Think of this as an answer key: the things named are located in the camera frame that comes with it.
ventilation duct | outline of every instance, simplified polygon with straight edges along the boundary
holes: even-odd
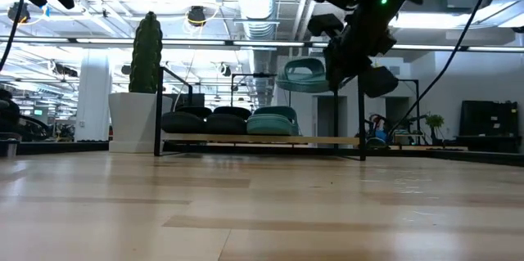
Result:
[[[243,18],[249,20],[270,20],[273,18],[275,0],[238,0],[241,8]],[[270,23],[244,23],[244,31],[246,37],[250,40],[274,40],[275,39],[275,25]],[[251,73],[275,73],[277,66],[273,60],[273,53],[271,51],[253,50],[253,57],[250,58],[253,62],[251,64]],[[255,79],[255,90],[257,100],[260,106],[266,106],[271,103],[271,95],[268,94],[267,79]]]

ceiling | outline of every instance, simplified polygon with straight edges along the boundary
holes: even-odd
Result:
[[[7,17],[9,7],[18,0],[0,0],[0,34],[8,35],[11,20]],[[66,10],[57,0],[48,0],[49,16],[43,15],[38,7],[29,4],[31,20],[22,25],[17,36],[47,36],[63,38],[134,38],[134,30],[139,21],[149,11],[154,11],[161,24],[164,38],[205,38],[205,39],[244,39],[246,33],[242,24],[243,14],[239,0],[76,0],[76,6]],[[511,6],[513,13],[521,13],[520,4]],[[190,29],[186,13],[191,6],[203,6],[208,19],[202,29]],[[344,12],[329,3],[316,3],[310,0],[275,0],[273,25],[276,25],[273,40],[309,40],[306,29],[311,16],[335,13],[343,18]],[[465,39],[467,45],[504,45],[514,40],[511,29],[496,28],[497,16],[508,14],[507,8],[500,15],[492,16],[483,29],[472,29]],[[454,44],[459,29],[412,29],[399,25],[392,33],[399,43],[410,44]],[[113,69],[113,91],[127,91],[129,77],[121,73],[121,67],[131,61],[132,48],[107,48]],[[8,62],[0,73],[0,80],[15,96],[30,96],[27,104],[41,101],[55,110],[61,105],[58,115],[74,115],[78,97],[79,78],[66,78],[52,72],[55,64],[61,64],[81,74],[83,48],[15,45]],[[233,73],[253,73],[252,52],[247,50],[198,50],[164,49],[161,64],[168,66],[175,74],[187,78],[190,83],[201,83],[197,92],[206,93],[208,106],[228,105],[230,102],[230,77],[219,72],[221,65],[228,65]],[[406,61],[418,57],[416,52],[390,52],[388,56],[401,56]],[[6,82],[8,79],[22,79],[24,82]],[[56,80],[38,82],[38,80]],[[244,80],[235,92],[235,106],[248,109],[263,106],[269,98],[260,99],[260,92],[271,95],[271,80],[255,84],[251,78]],[[177,84],[171,84],[168,91],[179,92]]]

small green plant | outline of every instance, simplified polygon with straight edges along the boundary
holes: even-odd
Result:
[[[155,93],[162,59],[162,30],[154,12],[140,21],[133,43],[129,92]]]
[[[444,118],[441,115],[428,115],[426,125],[430,128],[440,128],[444,125]]]

white planter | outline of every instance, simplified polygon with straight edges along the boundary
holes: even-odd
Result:
[[[162,114],[169,112],[173,100],[163,97]],[[113,140],[109,152],[152,153],[155,145],[156,94],[112,93],[109,110]]]

white pillar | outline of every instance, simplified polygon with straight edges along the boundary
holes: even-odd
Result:
[[[84,49],[76,112],[76,141],[109,139],[111,76],[107,50]]]

